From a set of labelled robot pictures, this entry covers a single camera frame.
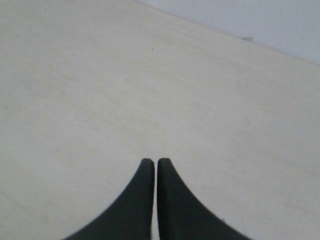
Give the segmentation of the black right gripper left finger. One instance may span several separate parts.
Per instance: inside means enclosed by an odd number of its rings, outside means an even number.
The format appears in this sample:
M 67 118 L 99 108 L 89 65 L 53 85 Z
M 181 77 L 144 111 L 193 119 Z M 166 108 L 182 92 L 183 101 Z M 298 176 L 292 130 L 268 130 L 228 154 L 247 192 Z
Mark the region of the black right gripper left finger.
M 155 164 L 141 160 L 117 199 L 68 240 L 150 240 L 154 204 Z

